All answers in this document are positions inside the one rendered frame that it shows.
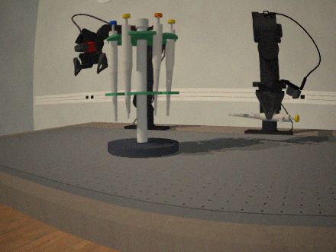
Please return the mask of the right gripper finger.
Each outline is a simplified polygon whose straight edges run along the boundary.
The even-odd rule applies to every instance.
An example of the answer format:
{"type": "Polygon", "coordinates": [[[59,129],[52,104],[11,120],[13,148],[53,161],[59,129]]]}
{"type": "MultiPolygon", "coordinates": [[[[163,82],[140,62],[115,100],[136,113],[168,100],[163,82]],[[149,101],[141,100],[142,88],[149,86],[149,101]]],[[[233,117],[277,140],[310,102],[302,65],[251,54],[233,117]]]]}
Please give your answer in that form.
{"type": "Polygon", "coordinates": [[[105,54],[100,54],[99,63],[97,66],[97,74],[99,74],[102,70],[108,67],[108,62],[106,60],[105,54]],[[100,67],[102,65],[102,67],[100,67]]]}
{"type": "Polygon", "coordinates": [[[79,64],[78,57],[73,58],[74,63],[74,75],[77,76],[78,73],[81,71],[81,66],[79,64]]]}

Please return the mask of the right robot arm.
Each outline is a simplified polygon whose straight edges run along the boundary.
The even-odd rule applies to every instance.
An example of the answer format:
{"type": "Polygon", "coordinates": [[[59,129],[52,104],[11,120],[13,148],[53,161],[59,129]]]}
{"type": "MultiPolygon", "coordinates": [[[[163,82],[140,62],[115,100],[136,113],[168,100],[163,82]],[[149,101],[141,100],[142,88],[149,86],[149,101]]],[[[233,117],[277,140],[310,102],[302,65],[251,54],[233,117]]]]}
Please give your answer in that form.
{"type": "MultiPolygon", "coordinates": [[[[82,29],[82,35],[83,35],[83,41],[82,42],[93,42],[95,45],[98,45],[99,48],[103,48],[104,46],[104,40],[109,37],[109,31],[112,31],[111,29],[112,25],[104,24],[102,25],[98,30],[97,33],[91,32],[85,28],[82,29]]],[[[148,27],[148,31],[153,30],[153,26],[148,27]]],[[[115,25],[115,31],[118,32],[118,34],[121,34],[121,26],[115,25]]],[[[80,33],[81,34],[81,33],[80,33]]],[[[75,52],[85,52],[89,49],[88,44],[81,44],[80,41],[80,34],[76,39],[76,45],[75,52]]],[[[166,44],[162,44],[162,53],[165,49],[166,44]]],[[[147,46],[147,92],[152,92],[153,88],[153,64],[152,64],[152,50],[153,46],[147,46]],[[150,48],[150,51],[148,52],[150,48]]],[[[153,123],[153,111],[154,108],[151,104],[153,95],[147,95],[147,130],[159,130],[159,131],[165,131],[170,129],[170,126],[154,126],[153,123]]],[[[136,108],[137,107],[137,96],[134,95],[133,98],[133,105],[136,108]]],[[[137,129],[137,125],[128,125],[124,126],[124,129],[137,129]],[[130,126],[130,127],[128,127],[130,126]]]]}

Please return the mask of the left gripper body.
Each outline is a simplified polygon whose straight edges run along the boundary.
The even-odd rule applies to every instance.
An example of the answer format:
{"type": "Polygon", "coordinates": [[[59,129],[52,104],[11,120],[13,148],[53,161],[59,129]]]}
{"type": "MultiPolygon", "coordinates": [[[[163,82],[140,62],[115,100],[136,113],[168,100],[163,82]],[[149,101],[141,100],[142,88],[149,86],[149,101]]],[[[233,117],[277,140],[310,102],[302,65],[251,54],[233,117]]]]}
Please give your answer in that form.
{"type": "Polygon", "coordinates": [[[285,93],[285,91],[282,91],[282,86],[283,89],[286,89],[286,85],[294,89],[299,89],[298,86],[292,84],[289,80],[279,80],[279,64],[271,62],[260,63],[260,82],[253,82],[253,87],[265,90],[256,89],[256,92],[285,93]]]}

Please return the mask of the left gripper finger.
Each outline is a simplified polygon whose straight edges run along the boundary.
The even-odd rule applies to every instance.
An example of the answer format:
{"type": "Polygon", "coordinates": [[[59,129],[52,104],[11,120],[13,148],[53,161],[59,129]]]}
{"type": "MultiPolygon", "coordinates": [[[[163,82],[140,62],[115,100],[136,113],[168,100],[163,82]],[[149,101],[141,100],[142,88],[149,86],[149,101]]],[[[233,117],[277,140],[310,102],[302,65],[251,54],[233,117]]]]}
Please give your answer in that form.
{"type": "Polygon", "coordinates": [[[263,112],[266,116],[266,119],[271,120],[272,116],[273,116],[273,112],[276,106],[276,101],[278,99],[278,95],[279,93],[277,92],[256,92],[256,96],[262,106],[263,112]],[[267,111],[267,107],[265,105],[265,102],[263,100],[263,98],[271,98],[272,102],[271,102],[271,106],[270,106],[270,113],[268,113],[267,111]]]}
{"type": "MultiPolygon", "coordinates": [[[[277,102],[276,102],[276,106],[275,106],[275,110],[273,113],[277,113],[278,112],[278,109],[279,109],[279,106],[284,98],[284,95],[285,93],[279,93],[278,95],[278,99],[277,99],[277,102]]],[[[266,106],[267,106],[267,111],[268,113],[270,113],[270,98],[264,98],[264,101],[266,103],[266,106]]]]}

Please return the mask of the white pipette with yellow button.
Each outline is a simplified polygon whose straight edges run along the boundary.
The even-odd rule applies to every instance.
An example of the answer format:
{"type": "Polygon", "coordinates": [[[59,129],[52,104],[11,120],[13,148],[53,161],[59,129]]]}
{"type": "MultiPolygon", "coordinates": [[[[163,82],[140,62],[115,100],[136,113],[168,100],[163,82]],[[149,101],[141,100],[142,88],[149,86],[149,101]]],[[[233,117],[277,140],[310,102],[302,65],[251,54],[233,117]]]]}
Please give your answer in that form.
{"type": "MultiPolygon", "coordinates": [[[[176,30],[173,30],[173,24],[175,20],[169,19],[168,24],[170,24],[170,29],[167,33],[176,34],[176,30]]],[[[174,66],[174,56],[175,56],[175,39],[166,40],[166,90],[171,91],[172,78],[173,78],[173,66],[174,66]]],[[[166,95],[166,116],[169,116],[170,110],[170,94],[166,95]]]]}
{"type": "Polygon", "coordinates": [[[127,118],[129,118],[129,95],[127,95],[127,92],[130,92],[131,69],[131,35],[128,35],[128,32],[131,31],[131,25],[128,24],[128,18],[130,17],[130,14],[123,14],[122,18],[125,18],[125,25],[121,26],[121,61],[124,74],[124,92],[127,118]]]}

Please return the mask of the white pipette with blue button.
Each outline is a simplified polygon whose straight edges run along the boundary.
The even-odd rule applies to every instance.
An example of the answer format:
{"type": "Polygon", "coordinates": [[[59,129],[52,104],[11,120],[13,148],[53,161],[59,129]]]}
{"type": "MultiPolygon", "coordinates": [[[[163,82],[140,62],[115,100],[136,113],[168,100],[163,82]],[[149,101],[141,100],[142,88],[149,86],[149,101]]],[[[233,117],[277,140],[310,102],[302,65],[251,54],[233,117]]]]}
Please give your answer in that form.
{"type": "MultiPolygon", "coordinates": [[[[109,31],[109,36],[117,34],[115,31],[115,25],[117,21],[110,21],[110,25],[112,25],[112,31],[109,31]]],[[[109,69],[110,69],[110,80],[111,80],[111,93],[116,93],[118,89],[118,41],[109,41],[109,69]]],[[[114,120],[118,121],[117,114],[117,96],[112,96],[112,105],[113,105],[113,113],[114,120]]]]}

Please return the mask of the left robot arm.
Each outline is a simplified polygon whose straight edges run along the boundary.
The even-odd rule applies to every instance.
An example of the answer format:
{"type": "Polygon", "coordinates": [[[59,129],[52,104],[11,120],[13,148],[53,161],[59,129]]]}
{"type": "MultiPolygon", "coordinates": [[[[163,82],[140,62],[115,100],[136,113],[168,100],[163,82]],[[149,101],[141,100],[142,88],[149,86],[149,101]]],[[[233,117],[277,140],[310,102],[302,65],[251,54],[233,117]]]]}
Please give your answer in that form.
{"type": "MultiPolygon", "coordinates": [[[[257,49],[259,52],[260,63],[271,62],[271,63],[278,64],[279,63],[278,57],[277,57],[279,53],[278,43],[281,42],[281,37],[283,36],[282,26],[281,24],[277,24],[276,20],[274,20],[276,19],[276,15],[268,16],[268,14],[270,13],[272,14],[276,12],[264,13],[264,15],[267,15],[267,17],[264,17],[263,13],[259,13],[255,11],[252,11],[251,13],[252,13],[252,19],[253,19],[254,42],[255,43],[258,42],[257,49]],[[261,41],[259,42],[259,40],[261,41]]],[[[299,99],[301,90],[294,89],[288,86],[286,90],[286,94],[299,99]]],[[[262,121],[261,130],[248,129],[244,131],[244,133],[246,134],[280,134],[280,135],[290,134],[290,135],[293,135],[293,131],[278,131],[277,121],[262,121]]]]}

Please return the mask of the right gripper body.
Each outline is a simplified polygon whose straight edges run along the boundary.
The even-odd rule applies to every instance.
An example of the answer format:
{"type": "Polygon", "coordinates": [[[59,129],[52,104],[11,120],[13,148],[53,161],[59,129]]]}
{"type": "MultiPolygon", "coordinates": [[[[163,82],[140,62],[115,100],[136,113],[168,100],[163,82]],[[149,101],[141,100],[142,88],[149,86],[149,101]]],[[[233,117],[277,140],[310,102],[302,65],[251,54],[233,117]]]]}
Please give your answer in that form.
{"type": "Polygon", "coordinates": [[[79,54],[79,58],[81,59],[81,63],[79,62],[81,69],[92,68],[93,64],[98,64],[100,54],[105,54],[105,53],[102,53],[102,49],[99,48],[98,45],[95,45],[94,41],[87,42],[87,43],[83,42],[82,44],[88,44],[89,49],[86,52],[79,54]]]}

